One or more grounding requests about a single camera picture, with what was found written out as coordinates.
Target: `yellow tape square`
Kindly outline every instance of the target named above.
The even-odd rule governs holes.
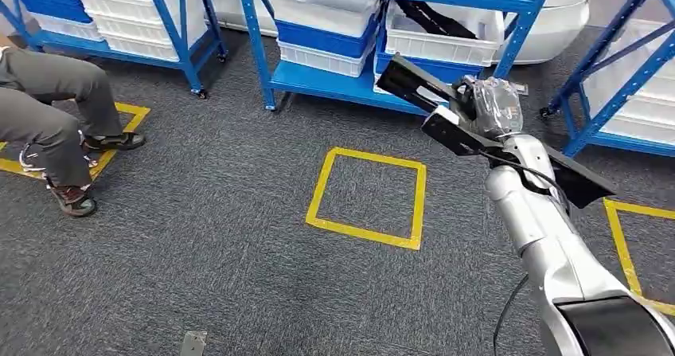
[[[115,108],[117,108],[117,110],[122,113],[130,113],[134,115],[131,121],[129,121],[129,123],[124,127],[124,131],[134,131],[139,126],[141,121],[143,121],[146,115],[150,112],[149,108],[137,107],[135,105],[122,103],[115,103]],[[2,148],[5,147],[5,145],[6,143],[0,143],[0,151],[2,150]],[[113,156],[115,156],[115,153],[117,153],[117,151],[106,151],[101,155],[101,157],[98,159],[98,165],[89,170],[89,173],[92,175],[92,180],[96,179],[96,177],[98,177],[99,174],[101,174],[101,171],[103,171],[105,166],[107,166],[107,164],[110,163]],[[21,163],[19,163],[19,161],[12,161],[4,158],[0,158],[0,170],[25,175],[26,177],[31,178],[38,178],[38,179],[41,178],[41,172],[34,171],[26,173],[21,168]]]
[[[675,211],[656,209],[654,207],[633,205],[631,203],[619,201],[612,201],[607,198],[604,198],[604,203],[605,209],[607,210],[607,219],[609,219],[612,236],[614,237],[614,242],[616,244],[618,260],[621,263],[621,268],[623,268],[623,273],[626,275],[628,287],[635,295],[640,296],[642,300],[651,304],[654,308],[658,309],[664,314],[675,316],[675,304],[658,302],[656,300],[647,299],[642,296],[642,287],[640,287],[638,274],[635,271],[633,261],[630,259],[630,254],[628,252],[628,244],[626,243],[626,237],[624,237],[623,235],[623,230],[621,229],[621,222],[619,222],[618,220],[619,210],[667,219],[675,219]]]
[[[360,158],[367,161],[382,162],[389,165],[409,167],[411,169],[417,170],[415,200],[413,202],[412,210],[412,228],[410,230],[409,238],[379,233],[377,231],[344,225],[342,223],[337,223],[317,217],[318,208],[319,205],[321,205],[321,199],[323,198],[323,193],[326,190],[326,183],[328,182],[328,177],[330,176],[330,171],[333,168],[333,163],[335,162],[335,157],[337,155]],[[421,162],[388,157],[386,155],[375,155],[373,153],[367,153],[364,151],[353,151],[343,147],[334,147],[328,152],[326,159],[324,160],[323,168],[321,169],[321,173],[318,176],[316,189],[314,189],[314,196],[310,202],[310,208],[307,210],[305,222],[309,225],[319,227],[320,229],[347,234],[351,235],[352,237],[359,237],[371,241],[385,243],[387,245],[419,250],[422,242],[422,218],[424,215],[424,193],[426,184],[427,167]]]

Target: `floor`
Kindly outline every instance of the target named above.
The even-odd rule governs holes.
[[[555,147],[562,119],[536,110],[597,33],[513,70],[529,86],[526,129]],[[199,330],[207,356],[491,352],[523,271],[483,193],[486,163],[453,156],[414,116],[308,96],[265,111],[247,35],[225,36],[227,63],[202,75],[206,101],[177,72],[97,61],[118,101],[151,112],[139,128],[148,144],[113,158],[93,186],[93,217],[64,217],[41,183],[0,174],[0,355],[178,354]],[[304,223],[332,147],[426,165],[419,251]],[[616,182],[618,200],[675,209],[671,158],[589,147],[577,159]],[[339,157],[318,216],[404,237],[413,193],[414,170]],[[625,281],[602,202],[573,217]],[[620,218],[645,295],[675,303],[672,222]],[[542,354],[528,296],[513,308],[499,354]]]

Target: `shoe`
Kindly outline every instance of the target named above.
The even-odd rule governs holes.
[[[79,186],[48,186],[59,201],[61,211],[71,217],[86,217],[96,211],[96,201],[91,199]]]
[[[105,139],[95,139],[89,135],[84,136],[83,147],[87,151],[130,151],[146,143],[146,137],[138,133],[125,131],[121,135],[109,136]]]

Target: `black cable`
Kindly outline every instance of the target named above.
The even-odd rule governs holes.
[[[509,311],[509,308],[511,308],[511,303],[513,303],[513,300],[516,299],[516,295],[518,295],[518,292],[520,292],[523,286],[525,286],[525,283],[527,283],[528,279],[529,279],[528,274],[525,274],[525,276],[523,276],[523,279],[521,279],[520,283],[518,283],[518,285],[511,292],[509,300],[506,300],[504,308],[501,309],[501,314],[499,315],[499,320],[497,321],[497,326],[495,326],[494,335],[492,336],[492,351],[494,353],[494,356],[497,356],[497,338],[499,337],[499,330],[501,329],[501,325],[504,323],[506,313]]]
[[[516,167],[518,169],[522,169],[524,171],[527,171],[529,173],[532,173],[532,174],[536,175],[539,178],[543,178],[546,182],[550,183],[551,185],[553,185],[553,187],[555,187],[558,190],[558,193],[560,194],[560,197],[563,199],[563,203],[565,204],[565,209],[567,210],[568,214],[571,213],[570,203],[569,203],[569,199],[568,199],[567,194],[565,194],[565,191],[563,190],[563,188],[560,187],[560,185],[558,185],[557,182],[553,181],[553,179],[550,178],[548,175],[540,172],[539,170],[534,170],[534,169],[529,168],[527,166],[522,166],[520,163],[509,161],[509,160],[506,160],[506,159],[503,159],[503,158],[499,158],[496,155],[491,155],[490,153],[486,153],[485,151],[478,151],[478,153],[480,155],[482,155],[483,157],[493,159],[494,161],[503,162],[506,165],[510,165],[510,166]]]

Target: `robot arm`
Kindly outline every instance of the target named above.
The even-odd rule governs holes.
[[[522,134],[520,105],[508,82],[465,78],[448,88],[396,55],[377,85],[429,112],[423,131],[457,155],[490,159],[487,192],[533,283],[548,354],[675,354],[672,323],[614,278],[570,222],[569,202],[583,208],[613,194],[613,186]],[[420,87],[451,108],[420,95]]]

